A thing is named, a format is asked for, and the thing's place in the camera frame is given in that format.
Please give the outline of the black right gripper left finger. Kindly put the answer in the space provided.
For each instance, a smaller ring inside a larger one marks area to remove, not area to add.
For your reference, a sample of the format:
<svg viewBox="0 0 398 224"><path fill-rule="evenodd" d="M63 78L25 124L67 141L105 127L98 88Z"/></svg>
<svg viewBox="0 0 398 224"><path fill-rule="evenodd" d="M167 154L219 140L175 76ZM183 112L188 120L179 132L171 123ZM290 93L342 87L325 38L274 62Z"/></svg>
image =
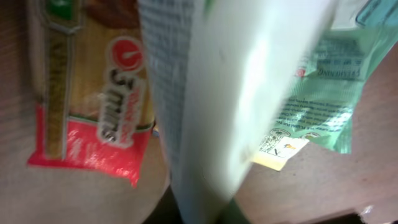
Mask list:
<svg viewBox="0 0 398 224"><path fill-rule="evenodd" d="M155 209L149 215L149 224L183 224L179 208L170 187L167 187Z"/></svg>

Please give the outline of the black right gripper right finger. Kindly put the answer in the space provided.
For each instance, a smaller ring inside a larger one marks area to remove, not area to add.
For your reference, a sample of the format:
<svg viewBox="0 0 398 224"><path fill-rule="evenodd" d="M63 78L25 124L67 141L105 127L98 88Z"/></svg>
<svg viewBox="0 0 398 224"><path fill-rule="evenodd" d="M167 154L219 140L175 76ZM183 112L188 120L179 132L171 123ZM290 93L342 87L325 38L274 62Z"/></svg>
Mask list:
<svg viewBox="0 0 398 224"><path fill-rule="evenodd" d="M232 199L224 209L222 209L217 224L250 224L251 222L242 212L235 199Z"/></svg>

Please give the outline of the orange spaghetti package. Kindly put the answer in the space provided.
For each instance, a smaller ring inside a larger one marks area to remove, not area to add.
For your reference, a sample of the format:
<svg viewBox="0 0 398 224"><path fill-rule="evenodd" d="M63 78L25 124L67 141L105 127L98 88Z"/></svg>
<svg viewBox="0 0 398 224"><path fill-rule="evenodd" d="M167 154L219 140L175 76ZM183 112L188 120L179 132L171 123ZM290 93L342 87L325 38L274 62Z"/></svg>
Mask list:
<svg viewBox="0 0 398 224"><path fill-rule="evenodd" d="M154 124L135 0L27 2L37 113L31 166L136 185Z"/></svg>

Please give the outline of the teal wet wipes pouch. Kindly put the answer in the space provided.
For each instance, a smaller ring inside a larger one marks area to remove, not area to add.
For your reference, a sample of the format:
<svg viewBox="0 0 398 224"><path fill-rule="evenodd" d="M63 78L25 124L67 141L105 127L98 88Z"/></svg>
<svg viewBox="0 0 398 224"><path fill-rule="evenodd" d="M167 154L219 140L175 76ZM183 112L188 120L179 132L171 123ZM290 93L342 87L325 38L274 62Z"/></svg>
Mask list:
<svg viewBox="0 0 398 224"><path fill-rule="evenodd" d="M288 99L266 136L308 139L349 154L352 117L364 85L396 42L396 26L326 32L304 58Z"/></svg>

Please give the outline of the white tube with cork cap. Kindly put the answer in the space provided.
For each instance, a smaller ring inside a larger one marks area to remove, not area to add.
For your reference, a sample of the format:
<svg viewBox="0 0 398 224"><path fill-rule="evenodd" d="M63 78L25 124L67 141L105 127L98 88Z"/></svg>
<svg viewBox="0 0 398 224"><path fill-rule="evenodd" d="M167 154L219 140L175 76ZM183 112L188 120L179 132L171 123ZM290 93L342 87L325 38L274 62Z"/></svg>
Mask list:
<svg viewBox="0 0 398 224"><path fill-rule="evenodd" d="M184 223L214 223L235 196L336 5L139 1L156 121Z"/></svg>

